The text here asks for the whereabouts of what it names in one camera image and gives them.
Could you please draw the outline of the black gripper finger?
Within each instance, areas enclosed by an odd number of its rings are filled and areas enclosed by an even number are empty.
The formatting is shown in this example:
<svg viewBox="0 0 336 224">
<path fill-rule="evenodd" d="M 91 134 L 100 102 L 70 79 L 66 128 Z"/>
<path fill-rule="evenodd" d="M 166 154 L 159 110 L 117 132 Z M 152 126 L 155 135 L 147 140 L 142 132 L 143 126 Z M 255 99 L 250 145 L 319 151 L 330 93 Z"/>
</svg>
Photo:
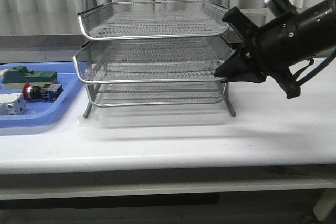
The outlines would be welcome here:
<svg viewBox="0 0 336 224">
<path fill-rule="evenodd" d="M 226 82 L 251 82 L 263 83 L 266 81 L 266 76 L 260 72 L 229 72 L 225 74 Z"/>
<path fill-rule="evenodd" d="M 241 56 L 241 49 L 234 53 L 214 72 L 214 77 L 235 78 L 248 73 L 248 67 Z"/>
</svg>

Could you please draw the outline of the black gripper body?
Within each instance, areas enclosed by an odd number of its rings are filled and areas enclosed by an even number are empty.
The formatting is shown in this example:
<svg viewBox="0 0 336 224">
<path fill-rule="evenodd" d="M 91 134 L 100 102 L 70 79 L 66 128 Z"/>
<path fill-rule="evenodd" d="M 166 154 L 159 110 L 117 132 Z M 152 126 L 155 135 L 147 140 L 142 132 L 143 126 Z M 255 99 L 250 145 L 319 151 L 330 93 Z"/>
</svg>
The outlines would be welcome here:
<svg viewBox="0 0 336 224">
<path fill-rule="evenodd" d="M 241 38 L 241 56 L 248 67 L 248 72 L 260 72 L 272 77 L 287 94 L 287 98 L 300 95 L 300 88 L 295 88 L 295 78 L 289 70 L 294 63 L 290 59 L 290 50 L 284 43 L 284 28 L 280 18 L 257 27 L 237 7 L 230 9 L 223 16 L 223 21 Z"/>
</svg>

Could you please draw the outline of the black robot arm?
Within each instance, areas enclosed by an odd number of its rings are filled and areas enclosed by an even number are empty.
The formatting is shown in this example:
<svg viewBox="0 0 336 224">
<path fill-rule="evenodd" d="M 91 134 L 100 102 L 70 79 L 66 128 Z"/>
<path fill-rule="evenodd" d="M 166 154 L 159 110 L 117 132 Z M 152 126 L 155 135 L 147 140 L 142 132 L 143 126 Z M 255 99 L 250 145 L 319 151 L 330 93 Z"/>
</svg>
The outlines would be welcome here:
<svg viewBox="0 0 336 224">
<path fill-rule="evenodd" d="M 332 52 L 306 76 L 296 73 L 290 66 L 335 49 L 335 0 L 323 0 L 298 13 L 289 0 L 271 0 L 271 11 L 276 17 L 258 27 L 237 7 L 223 16 L 223 21 L 241 38 L 241 44 L 215 72 L 225 82 L 262 83 L 272 77 L 284 90 L 288 99 L 301 94 L 301 86 L 322 71 L 332 60 Z"/>
</svg>

